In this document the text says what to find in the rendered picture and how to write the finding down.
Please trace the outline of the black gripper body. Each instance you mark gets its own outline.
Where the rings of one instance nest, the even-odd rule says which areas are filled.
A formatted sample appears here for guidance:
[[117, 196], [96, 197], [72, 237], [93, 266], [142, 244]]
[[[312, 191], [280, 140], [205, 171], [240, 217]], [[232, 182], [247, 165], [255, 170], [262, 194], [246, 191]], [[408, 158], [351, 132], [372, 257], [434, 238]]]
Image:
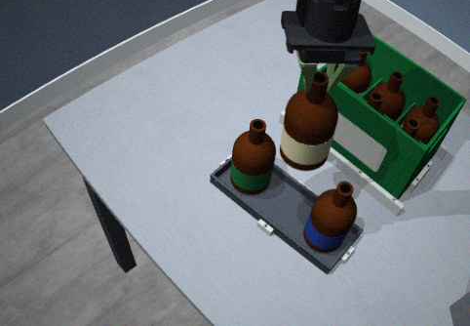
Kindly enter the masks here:
[[359, 52], [373, 55], [376, 44], [367, 22], [361, 14], [356, 18], [359, 3], [339, 6], [333, 0], [307, 0], [304, 27], [296, 11], [282, 12], [288, 52], [299, 50], [303, 63], [359, 64]]

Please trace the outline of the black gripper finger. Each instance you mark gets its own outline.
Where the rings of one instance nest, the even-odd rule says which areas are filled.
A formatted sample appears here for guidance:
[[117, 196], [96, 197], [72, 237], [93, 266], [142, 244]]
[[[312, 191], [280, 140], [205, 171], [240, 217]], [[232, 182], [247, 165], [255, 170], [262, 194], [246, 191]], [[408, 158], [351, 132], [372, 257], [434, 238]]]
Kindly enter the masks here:
[[[344, 79], [346, 76], [351, 74], [357, 68], [359, 68], [359, 64], [344, 64], [339, 63], [338, 68], [335, 69], [336, 63], [328, 63], [327, 65], [327, 75], [329, 76], [329, 84], [327, 92], [329, 93], [338, 82]], [[333, 73], [335, 71], [335, 73]]]
[[304, 75], [302, 74], [304, 89], [305, 89], [305, 92], [308, 93], [311, 88], [318, 64], [317, 63], [303, 63], [300, 61], [298, 51], [296, 51], [296, 54], [297, 54], [300, 69], [302, 73], [304, 73]]

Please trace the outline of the green bottle crate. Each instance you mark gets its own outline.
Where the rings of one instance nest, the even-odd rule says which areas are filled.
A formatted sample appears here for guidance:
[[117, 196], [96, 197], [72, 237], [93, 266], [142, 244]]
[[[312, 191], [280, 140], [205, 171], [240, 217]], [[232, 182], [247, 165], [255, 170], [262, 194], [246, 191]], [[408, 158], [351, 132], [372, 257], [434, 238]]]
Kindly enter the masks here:
[[[372, 71], [369, 89], [359, 96], [338, 82], [327, 92], [338, 110], [331, 147], [399, 199], [426, 166], [426, 162], [435, 155], [441, 145], [440, 141], [444, 140], [446, 131], [450, 130], [450, 91], [448, 85], [433, 74], [376, 36], [372, 37], [376, 47], [374, 54], [370, 55], [368, 52], [366, 58]], [[393, 71], [400, 71], [404, 75], [400, 88], [406, 97], [405, 107], [396, 122], [385, 114], [384, 117], [366, 103], [372, 90], [378, 84], [388, 82]], [[408, 112], [413, 107], [425, 105], [431, 95], [440, 101], [436, 110], [440, 127], [425, 146], [400, 127]]]

